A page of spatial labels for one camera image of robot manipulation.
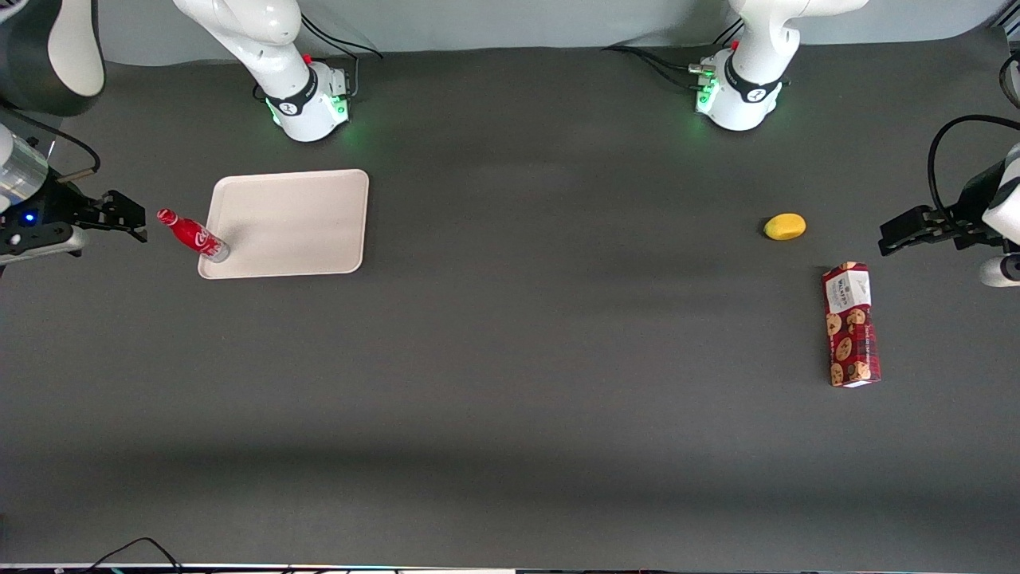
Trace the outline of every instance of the white tray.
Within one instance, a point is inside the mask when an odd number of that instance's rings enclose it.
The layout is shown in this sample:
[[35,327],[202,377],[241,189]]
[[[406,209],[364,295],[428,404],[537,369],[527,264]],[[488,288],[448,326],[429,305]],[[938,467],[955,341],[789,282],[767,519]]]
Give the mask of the white tray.
[[361,169],[223,177],[212,190],[206,226],[231,246],[221,263],[205,257],[205,278],[329,274],[361,265],[368,173]]

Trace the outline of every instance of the coca-cola bottle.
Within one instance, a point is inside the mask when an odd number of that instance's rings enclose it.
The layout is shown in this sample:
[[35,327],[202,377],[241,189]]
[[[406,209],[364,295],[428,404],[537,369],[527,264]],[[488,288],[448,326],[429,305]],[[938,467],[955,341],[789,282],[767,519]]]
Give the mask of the coca-cola bottle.
[[205,225],[188,217],[181,217],[169,209],[160,209],[156,212],[156,217],[166,226],[170,227],[173,234],[189,248],[198,251],[203,257],[218,263],[231,254],[231,247],[222,239],[209,232]]

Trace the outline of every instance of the yellow lemon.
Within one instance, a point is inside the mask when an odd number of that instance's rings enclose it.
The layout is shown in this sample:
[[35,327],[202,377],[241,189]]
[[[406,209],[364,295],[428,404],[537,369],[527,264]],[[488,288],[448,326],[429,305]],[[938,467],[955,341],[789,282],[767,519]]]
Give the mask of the yellow lemon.
[[804,234],[808,223],[797,213],[779,213],[765,223],[765,234],[776,241],[786,241]]

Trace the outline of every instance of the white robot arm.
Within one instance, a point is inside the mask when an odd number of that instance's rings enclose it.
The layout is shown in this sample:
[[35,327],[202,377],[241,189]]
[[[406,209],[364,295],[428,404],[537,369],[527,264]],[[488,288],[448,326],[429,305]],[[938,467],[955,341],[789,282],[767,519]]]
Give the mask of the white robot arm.
[[[961,118],[947,124],[960,122]],[[904,247],[953,240],[957,249],[974,245],[1001,248],[1006,254],[988,259],[979,277],[989,286],[1020,285],[1020,144],[1006,159],[971,177],[953,205],[918,205],[881,225],[881,254]]]
[[301,29],[297,0],[173,1],[245,64],[292,139],[320,140],[347,121],[344,71],[306,62],[294,47]]
[[775,109],[780,79],[801,45],[790,18],[856,10],[868,0],[729,0],[746,27],[740,47],[724,48],[692,70],[703,73],[696,110],[736,132],[756,127]]
[[[288,136],[318,140],[347,120],[344,72],[306,60],[294,47],[301,25],[296,0],[174,1],[248,67]],[[3,107],[14,114],[68,116],[95,103],[105,84],[96,4],[0,4]],[[0,267],[51,253],[79,254],[88,240],[85,228],[124,230],[146,240],[141,205],[116,191],[92,199],[71,182],[97,167],[98,159],[92,169],[64,175],[0,124]]]

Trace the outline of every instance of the dark gray tabletop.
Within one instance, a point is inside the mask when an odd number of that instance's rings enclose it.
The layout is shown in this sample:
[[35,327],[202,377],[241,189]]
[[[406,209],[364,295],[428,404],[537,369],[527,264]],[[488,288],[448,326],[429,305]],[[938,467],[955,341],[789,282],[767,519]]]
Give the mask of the dark gray tabletop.
[[[992,250],[875,245],[938,126],[1016,114],[1005,55],[805,47],[747,134],[621,54],[393,55],[310,145],[238,65],[111,66],[65,122],[104,158],[86,189],[203,218],[224,175],[360,167],[365,262],[209,281],[153,226],[10,267],[2,558],[1017,571],[1020,293],[977,280]],[[961,126],[947,194],[1016,139]],[[781,211],[808,232],[763,238]],[[885,375],[856,390],[819,282],[847,259]]]

